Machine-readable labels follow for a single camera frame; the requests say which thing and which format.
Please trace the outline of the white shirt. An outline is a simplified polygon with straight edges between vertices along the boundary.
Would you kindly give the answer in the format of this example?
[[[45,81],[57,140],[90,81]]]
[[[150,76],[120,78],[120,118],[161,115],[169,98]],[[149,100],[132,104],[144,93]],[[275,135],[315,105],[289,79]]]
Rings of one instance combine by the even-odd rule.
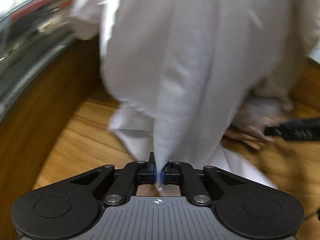
[[[109,129],[135,159],[214,165],[272,181],[220,141],[251,89],[296,80],[319,40],[319,0],[74,0],[78,38],[99,36],[100,72],[120,103]]]

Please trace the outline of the beige cloth garment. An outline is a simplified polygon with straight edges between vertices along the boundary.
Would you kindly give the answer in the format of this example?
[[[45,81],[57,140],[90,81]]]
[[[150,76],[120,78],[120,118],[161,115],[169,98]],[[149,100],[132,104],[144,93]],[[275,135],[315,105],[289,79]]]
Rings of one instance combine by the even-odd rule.
[[[290,77],[269,76],[251,89],[251,95],[273,98],[280,103],[282,110],[290,112],[293,110],[290,92],[295,82],[295,79]]]

